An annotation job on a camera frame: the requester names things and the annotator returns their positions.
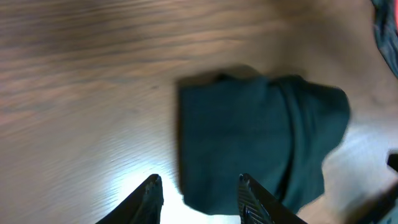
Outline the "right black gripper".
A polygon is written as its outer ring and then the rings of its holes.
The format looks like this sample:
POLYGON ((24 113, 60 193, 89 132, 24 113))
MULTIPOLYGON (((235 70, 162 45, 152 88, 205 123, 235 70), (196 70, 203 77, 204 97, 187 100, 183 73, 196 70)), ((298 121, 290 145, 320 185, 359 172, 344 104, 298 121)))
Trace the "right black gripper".
POLYGON ((345 223, 397 224, 397 182, 370 203, 365 211, 353 213, 345 223))

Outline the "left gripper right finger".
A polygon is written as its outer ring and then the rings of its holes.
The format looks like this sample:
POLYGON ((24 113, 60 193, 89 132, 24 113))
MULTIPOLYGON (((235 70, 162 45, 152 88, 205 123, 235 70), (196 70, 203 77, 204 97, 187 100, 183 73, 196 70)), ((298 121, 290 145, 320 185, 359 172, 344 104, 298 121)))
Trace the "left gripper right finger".
POLYGON ((238 209, 241 224, 307 224, 247 173, 239 175, 238 209))

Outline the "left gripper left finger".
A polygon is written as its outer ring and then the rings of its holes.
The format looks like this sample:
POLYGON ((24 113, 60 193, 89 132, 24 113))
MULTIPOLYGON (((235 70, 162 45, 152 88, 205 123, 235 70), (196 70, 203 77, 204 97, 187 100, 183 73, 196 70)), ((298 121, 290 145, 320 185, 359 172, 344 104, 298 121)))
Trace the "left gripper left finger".
POLYGON ((159 224, 163 204, 161 176, 152 174, 97 224, 159 224))

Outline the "black t-shirt with logo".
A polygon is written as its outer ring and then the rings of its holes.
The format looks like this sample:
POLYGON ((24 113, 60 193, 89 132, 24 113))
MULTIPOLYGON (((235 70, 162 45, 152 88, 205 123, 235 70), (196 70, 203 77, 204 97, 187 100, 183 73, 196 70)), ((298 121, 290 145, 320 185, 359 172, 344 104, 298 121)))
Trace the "black t-shirt with logo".
POLYGON ((208 215, 238 213, 238 177, 255 178, 290 211, 324 193, 322 162, 350 119, 343 90, 297 75, 223 75, 179 91, 184 202, 208 215))

